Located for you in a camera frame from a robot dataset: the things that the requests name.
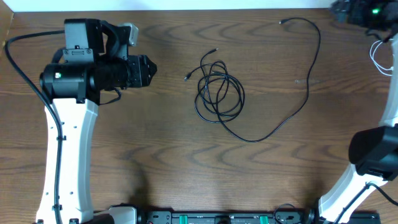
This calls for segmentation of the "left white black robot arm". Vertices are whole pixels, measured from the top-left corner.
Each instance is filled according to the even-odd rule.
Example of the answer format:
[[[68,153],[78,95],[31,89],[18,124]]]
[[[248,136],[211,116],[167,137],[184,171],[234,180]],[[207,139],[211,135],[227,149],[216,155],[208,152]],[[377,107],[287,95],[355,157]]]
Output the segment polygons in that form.
[[[99,19],[67,19],[66,45],[40,75],[47,104],[47,162],[37,223],[142,223],[144,216],[121,204],[102,212],[90,194],[91,140],[102,91],[148,86],[157,71],[146,55],[129,55],[138,28]]]

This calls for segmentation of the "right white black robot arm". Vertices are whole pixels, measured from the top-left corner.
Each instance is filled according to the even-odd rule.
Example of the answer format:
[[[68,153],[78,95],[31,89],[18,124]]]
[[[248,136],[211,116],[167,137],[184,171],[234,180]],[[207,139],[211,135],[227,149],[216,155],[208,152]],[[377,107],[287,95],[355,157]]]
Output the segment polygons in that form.
[[[356,133],[349,145],[349,165],[329,192],[308,213],[307,223],[348,223],[356,208],[374,191],[397,177],[397,1],[335,1],[330,11],[341,22],[388,32],[393,66],[386,108],[379,126]]]

